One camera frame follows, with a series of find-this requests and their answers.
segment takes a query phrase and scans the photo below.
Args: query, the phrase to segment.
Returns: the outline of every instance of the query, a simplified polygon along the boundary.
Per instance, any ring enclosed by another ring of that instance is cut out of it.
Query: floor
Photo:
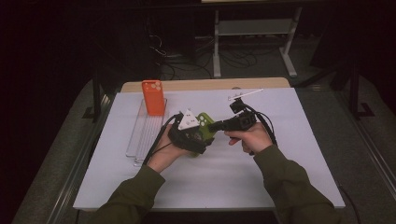
[[[298,76],[290,78],[277,50],[283,38],[251,36],[236,43],[220,40],[221,78],[285,77],[293,85],[320,71],[309,66],[319,38],[299,36],[290,49]],[[203,37],[199,42],[206,44],[197,51],[200,57],[193,64],[168,52],[171,56],[166,59],[168,65],[162,68],[162,79],[212,77],[213,64],[208,51],[211,39]],[[346,223],[359,223],[357,213],[361,223],[396,223],[396,197],[378,171],[375,162],[378,157],[374,159],[369,148],[375,146],[388,168],[396,173],[396,118],[382,103],[375,87],[361,78],[360,102],[367,103],[375,116],[354,120],[347,110],[348,87],[332,91],[329,88],[332,76],[296,90],[332,175],[342,186],[340,189],[347,193],[342,192],[346,208],[340,212]],[[13,223],[84,223],[90,217],[92,213],[78,212],[72,205],[89,162],[89,154],[85,152],[89,152],[100,134],[111,102],[105,101],[103,105],[99,122],[83,118],[86,109],[92,107],[92,83],[87,83],[70,109]],[[361,133],[361,127],[369,140]]]

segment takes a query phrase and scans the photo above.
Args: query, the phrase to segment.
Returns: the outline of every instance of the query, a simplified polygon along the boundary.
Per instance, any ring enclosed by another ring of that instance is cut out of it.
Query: wire
[[[149,46],[151,49],[154,49],[157,53],[159,53],[160,55],[162,55],[163,57],[166,56],[166,51],[162,50],[162,49],[156,49],[152,46]]]
[[[171,76],[169,79],[167,79],[166,77],[162,78],[162,76],[165,75],[169,75]],[[177,77],[178,80],[181,80],[180,76],[176,75],[176,74],[172,74],[172,73],[160,73],[160,80],[174,80],[174,77]]]
[[[358,208],[356,205],[353,203],[352,198],[349,196],[347,191],[344,189],[344,187],[338,182],[337,182],[337,187],[343,191],[343,193],[346,195],[347,199],[349,200],[350,204],[352,205],[353,211],[355,212],[356,219],[358,220],[358,223],[361,224],[361,216],[359,215]]]
[[[172,73],[164,73],[164,74],[172,75],[171,78],[170,78],[169,80],[173,80],[173,78],[174,78],[175,76],[177,76],[177,75],[176,75],[175,68],[174,68],[172,65],[170,65],[169,63],[163,63],[163,65],[166,65],[166,66],[168,66],[168,67],[170,67],[170,68],[172,69]]]
[[[271,131],[273,132],[273,134],[275,134],[274,125],[272,124],[272,121],[270,120],[270,118],[268,118],[268,116],[266,116],[262,112],[256,112],[256,115],[258,115],[258,114],[263,115],[268,119],[268,121],[270,122],[270,125],[271,125]]]
[[[79,209],[77,210],[77,214],[76,214],[76,219],[75,219],[75,224],[78,224],[78,220],[79,220]]]
[[[158,133],[157,137],[154,140],[154,143],[152,144],[151,148],[148,151],[148,155],[146,156],[146,158],[143,160],[143,165],[147,165],[149,162],[149,159],[151,158],[153,151],[155,149],[155,147],[158,145],[158,143],[160,142],[161,137],[163,137],[163,133],[166,130],[166,127],[168,126],[168,124],[171,122],[172,119],[174,119],[177,115],[172,116],[169,120],[167,120],[165,122],[165,124],[161,127],[160,132]]]
[[[149,37],[156,37],[160,41],[159,47],[163,46],[163,41],[161,40],[161,38],[159,36],[157,36],[157,35],[149,35]]]
[[[168,144],[166,144],[165,146],[158,148],[155,152],[153,152],[153,153],[151,154],[151,157],[152,157],[152,155],[154,155],[155,153],[157,153],[157,152],[160,151],[161,149],[164,149],[165,147],[169,147],[170,145],[172,145],[172,143],[168,143]]]
[[[199,58],[203,57],[204,55],[206,55],[209,52],[203,52],[199,55]],[[210,56],[208,57],[208,59],[205,61],[204,65],[200,65],[197,63],[191,63],[191,62],[164,62],[163,64],[173,68],[174,69],[178,69],[178,70],[182,70],[182,71],[197,71],[197,70],[204,70],[207,72],[207,74],[209,75],[209,78],[213,78],[212,74],[210,73],[210,71],[206,68],[207,65],[210,63],[210,60],[212,58],[212,54],[210,54]],[[184,68],[181,66],[177,66],[177,65],[187,65],[187,66],[192,66],[192,68]]]
[[[241,39],[239,40],[239,47],[245,47],[246,45],[244,45],[242,43]],[[256,53],[255,51],[257,50],[257,47],[261,46],[262,43],[258,43],[254,48],[255,49],[251,49],[248,51],[242,51],[242,50],[231,50],[231,46],[228,44],[223,44],[222,47],[224,50],[226,50],[230,55],[227,56],[224,53],[219,53],[220,58],[227,63],[228,65],[230,65],[231,67],[235,67],[235,68],[248,68],[252,65],[257,64],[258,60],[256,56],[259,55],[265,55],[265,54],[269,54],[274,52],[275,50],[277,50],[280,46],[279,44],[276,44],[276,47],[274,47],[273,49],[269,49],[263,53]]]
[[[196,49],[195,50],[196,53],[198,53],[199,51],[201,51],[203,49],[206,49],[208,47],[213,46],[214,38],[213,38],[213,36],[209,36],[209,37],[210,37],[210,40],[207,43],[205,43],[203,46],[201,46],[200,48]],[[172,55],[167,55],[166,59],[168,59],[168,60],[176,60],[176,59],[183,58],[183,57],[184,57],[183,54],[172,54]]]
[[[274,131],[274,126],[272,124],[272,121],[266,116],[264,115],[262,112],[257,112],[255,109],[253,109],[253,107],[251,107],[250,105],[246,105],[246,104],[242,104],[244,107],[246,107],[247,109],[249,109],[251,112],[253,112],[257,118],[260,120],[260,122],[262,123],[262,125],[264,126],[265,130],[267,130],[268,135],[271,138],[271,141],[273,142],[273,144],[277,145],[277,141],[276,141],[276,137],[275,137],[275,131]],[[265,119],[262,117],[262,115],[264,115],[270,122],[271,127],[270,128],[268,126],[267,121],[265,121]]]

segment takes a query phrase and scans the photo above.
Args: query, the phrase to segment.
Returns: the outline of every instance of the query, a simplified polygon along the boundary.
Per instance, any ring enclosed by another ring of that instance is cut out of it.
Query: handheld device
[[[165,132],[167,124],[172,119],[175,119],[175,122],[168,133],[171,143],[176,147],[184,148],[194,153],[203,154],[206,151],[206,147],[210,146],[214,141],[214,135],[217,131],[246,131],[257,122],[256,117],[268,132],[273,144],[276,145],[274,126],[271,120],[262,112],[258,112],[251,106],[246,105],[242,101],[241,96],[243,95],[235,96],[231,99],[234,102],[230,104],[230,108],[235,113],[235,116],[230,119],[215,122],[206,113],[201,113],[198,117],[195,117],[190,110],[187,110],[185,114],[180,112],[174,115],[163,125],[143,164],[147,164],[149,161],[153,150]],[[263,116],[268,119],[271,128]]]
[[[146,108],[150,116],[163,116],[165,102],[163,98],[163,84],[160,80],[143,80],[142,91]]]

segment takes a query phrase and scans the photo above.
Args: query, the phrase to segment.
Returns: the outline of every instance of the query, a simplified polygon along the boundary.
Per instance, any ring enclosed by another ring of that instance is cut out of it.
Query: green object
[[[213,138],[216,132],[212,133],[209,131],[209,128],[207,127],[208,124],[214,123],[215,121],[210,118],[205,112],[199,114],[197,117],[198,122],[199,122],[199,130],[198,132],[203,138],[203,141],[207,141]]]

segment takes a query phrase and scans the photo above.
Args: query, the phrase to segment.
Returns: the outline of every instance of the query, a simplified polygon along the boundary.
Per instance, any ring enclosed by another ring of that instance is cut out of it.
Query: olive green sleeve
[[[309,182],[305,169],[272,145],[254,157],[282,223],[342,223],[332,203]]]
[[[142,166],[134,178],[119,185],[88,223],[140,223],[154,205],[155,195],[164,182],[160,174]]]

